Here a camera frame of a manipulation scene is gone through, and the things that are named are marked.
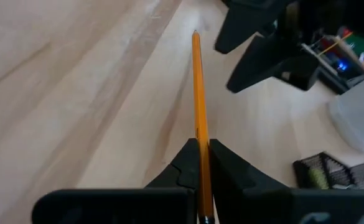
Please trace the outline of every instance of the light wood surface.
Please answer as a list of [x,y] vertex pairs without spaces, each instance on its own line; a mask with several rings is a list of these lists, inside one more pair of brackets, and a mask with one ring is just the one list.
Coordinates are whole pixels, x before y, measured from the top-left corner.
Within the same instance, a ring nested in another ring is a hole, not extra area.
[[0,223],[29,223],[61,188],[142,187],[194,137],[191,35],[201,33],[208,130],[271,177],[329,151],[364,161],[339,137],[320,83],[225,83],[248,42],[213,50],[218,0],[0,0]]

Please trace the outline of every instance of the black mesh organizer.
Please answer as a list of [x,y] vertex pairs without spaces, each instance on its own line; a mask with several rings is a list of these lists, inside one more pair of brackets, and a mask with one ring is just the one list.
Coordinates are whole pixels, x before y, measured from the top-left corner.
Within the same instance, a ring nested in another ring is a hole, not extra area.
[[351,168],[325,152],[293,163],[298,186],[306,189],[357,187]]
[[325,152],[293,163],[298,187],[364,189],[364,164],[348,167]]

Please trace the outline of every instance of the wood grain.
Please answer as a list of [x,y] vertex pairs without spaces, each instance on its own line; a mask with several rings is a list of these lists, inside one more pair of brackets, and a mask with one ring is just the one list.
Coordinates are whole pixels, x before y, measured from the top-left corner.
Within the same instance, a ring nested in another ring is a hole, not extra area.
[[364,162],[320,83],[225,89],[250,42],[213,50],[225,13],[216,0],[0,0],[0,223],[29,223],[55,189],[142,187],[160,173],[194,137],[194,30],[211,138],[291,186],[296,159]]

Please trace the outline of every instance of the pencil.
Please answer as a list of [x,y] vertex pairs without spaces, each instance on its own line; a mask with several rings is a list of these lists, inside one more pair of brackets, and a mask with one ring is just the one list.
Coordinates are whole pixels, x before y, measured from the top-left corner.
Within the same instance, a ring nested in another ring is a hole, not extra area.
[[204,83],[201,61],[200,34],[195,30],[192,36],[195,137],[200,149],[200,188],[198,192],[198,219],[200,223],[215,223],[209,163],[209,137],[207,112],[205,109]]

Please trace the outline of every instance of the green object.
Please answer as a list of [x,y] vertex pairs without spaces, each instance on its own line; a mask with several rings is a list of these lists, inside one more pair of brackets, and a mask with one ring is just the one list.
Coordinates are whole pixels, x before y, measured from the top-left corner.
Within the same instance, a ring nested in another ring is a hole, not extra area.
[[321,169],[309,169],[309,178],[318,189],[329,189],[325,174]]
[[364,39],[352,34],[350,37],[345,39],[345,42],[350,45],[350,48],[355,52],[359,58],[362,53],[364,53]]

